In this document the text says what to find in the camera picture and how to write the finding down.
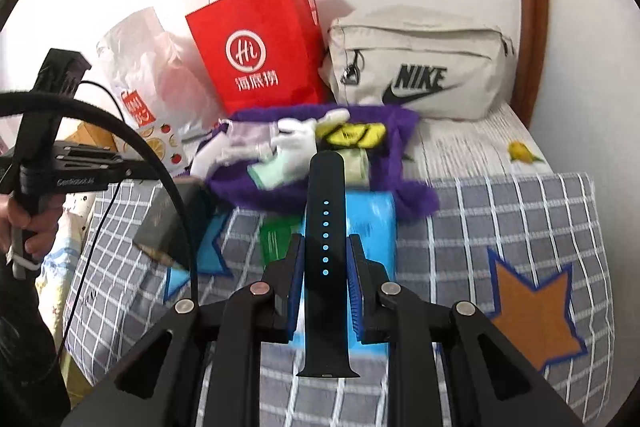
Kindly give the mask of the person left forearm dark sleeve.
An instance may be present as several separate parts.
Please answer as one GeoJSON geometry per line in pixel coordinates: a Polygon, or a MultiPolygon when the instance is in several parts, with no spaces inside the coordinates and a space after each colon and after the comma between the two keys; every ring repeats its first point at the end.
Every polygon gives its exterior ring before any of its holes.
{"type": "Polygon", "coordinates": [[[1,424],[59,426],[70,413],[58,351],[32,279],[1,265],[1,424]]]}

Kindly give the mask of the person left hand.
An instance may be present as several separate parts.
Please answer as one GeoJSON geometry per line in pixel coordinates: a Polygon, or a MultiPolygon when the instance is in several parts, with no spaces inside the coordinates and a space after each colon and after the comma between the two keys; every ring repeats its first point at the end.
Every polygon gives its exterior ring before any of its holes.
{"type": "Polygon", "coordinates": [[[35,260],[41,261],[50,253],[55,235],[58,233],[58,220],[63,213],[64,195],[53,195],[43,212],[31,216],[13,196],[1,196],[1,252],[6,254],[11,246],[13,227],[34,233],[25,241],[25,251],[35,260]]]}

